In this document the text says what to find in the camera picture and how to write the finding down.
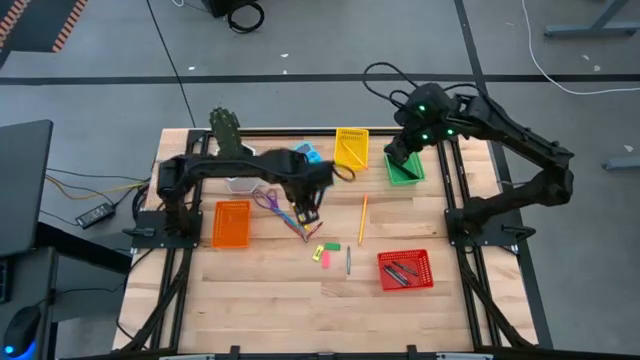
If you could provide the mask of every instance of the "yellow basket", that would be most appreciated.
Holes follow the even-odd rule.
[[[368,168],[369,130],[338,128],[333,160],[352,170]]]

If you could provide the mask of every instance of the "power adapter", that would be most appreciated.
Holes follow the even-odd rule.
[[[109,203],[104,203],[78,216],[76,223],[80,225],[82,230],[86,230],[103,220],[113,217],[115,214],[116,208]]]

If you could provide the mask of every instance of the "green eraser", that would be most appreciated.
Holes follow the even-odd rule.
[[[338,244],[338,243],[326,243],[326,244],[324,244],[324,249],[325,250],[340,251],[340,244]]]

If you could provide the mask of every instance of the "white container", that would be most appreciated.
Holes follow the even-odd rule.
[[[242,144],[242,146],[246,150],[251,151],[252,155],[256,154],[256,149],[251,146],[245,144]],[[218,155],[218,151],[220,151],[220,149],[216,149],[214,155]],[[260,178],[227,178],[226,182],[227,188],[229,188],[229,192],[232,194],[251,194],[258,186],[265,184]]]

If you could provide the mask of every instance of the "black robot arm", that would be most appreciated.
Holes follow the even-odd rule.
[[[333,184],[332,161],[310,164],[305,154],[288,149],[269,150],[237,158],[213,155],[180,155],[160,164],[158,196],[167,213],[167,228],[186,234],[189,221],[184,197],[206,178],[256,177],[280,184],[287,200],[294,204],[298,222],[306,225],[318,220],[324,189]]]
[[[513,121],[504,109],[488,96],[456,94],[450,98],[438,84],[417,87],[395,113],[403,127],[385,152],[394,164],[402,164],[412,152],[435,145],[452,136],[475,137],[502,143],[540,171],[523,186],[484,199],[471,198],[464,206],[460,227],[475,234],[494,215],[531,204],[566,204],[573,193],[573,173],[569,160],[573,154],[558,142],[549,142]]]

